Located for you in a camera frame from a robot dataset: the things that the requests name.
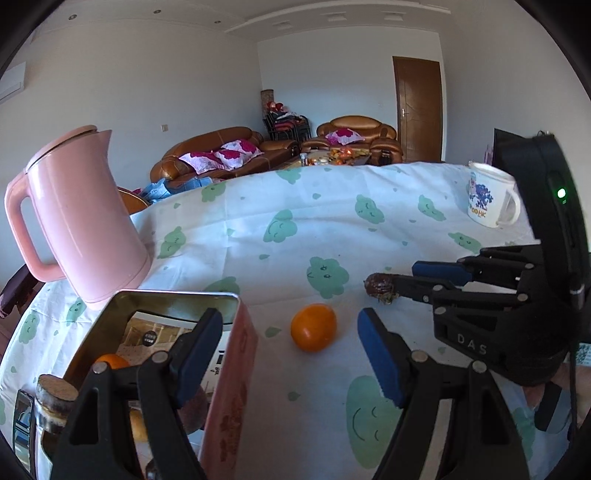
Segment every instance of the phone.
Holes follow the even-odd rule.
[[[24,390],[17,392],[12,423],[12,450],[33,478],[35,472],[35,398]]]

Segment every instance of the white wall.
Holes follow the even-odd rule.
[[[0,105],[2,192],[37,150],[81,125],[113,130],[109,164],[129,189],[145,186],[179,141],[235,125],[263,128],[256,45],[244,39],[159,21],[95,23],[37,37],[13,63],[22,61],[25,90]],[[4,208],[0,242],[4,285],[23,263]]]
[[[513,0],[458,2],[451,19],[440,32],[447,161],[480,161],[495,127],[523,136],[550,131],[590,212],[591,101],[556,43]]]
[[[446,85],[439,35],[397,27],[338,27],[258,44],[263,88],[307,116],[313,129],[342,115],[367,115],[397,128],[392,57],[441,64],[446,137]]]

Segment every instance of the wooden door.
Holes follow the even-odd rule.
[[[394,57],[398,140],[405,162],[441,162],[443,94],[439,62]]]

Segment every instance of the white tablecloth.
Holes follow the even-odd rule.
[[[374,307],[411,348],[468,364],[435,340],[430,306],[408,299],[383,306],[363,288],[369,274],[409,274],[418,260],[455,261],[481,246],[532,242],[524,213],[503,229],[469,219],[468,179],[467,167],[445,164],[297,168],[193,190],[133,217],[154,256],[142,288],[234,291],[259,332],[237,478],[372,478],[388,439],[358,445],[348,411],[356,402],[379,404],[386,431],[400,413],[381,397],[357,337],[363,307]],[[339,331],[312,355],[294,346],[289,324],[315,302],[333,306]],[[17,390],[33,392],[43,373],[63,375],[97,316],[67,281],[45,285],[23,315],[0,366],[0,427],[10,443]],[[498,381],[532,477],[545,478],[566,433],[537,431],[522,390]],[[44,479],[47,463],[40,463]]]

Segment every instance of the wooden chair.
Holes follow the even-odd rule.
[[[130,192],[122,187],[117,187],[119,193],[121,194],[121,198],[123,199],[123,203],[125,204],[125,208],[130,215],[134,213],[141,212],[150,206],[148,202],[146,202],[143,198],[137,196],[135,193]]]

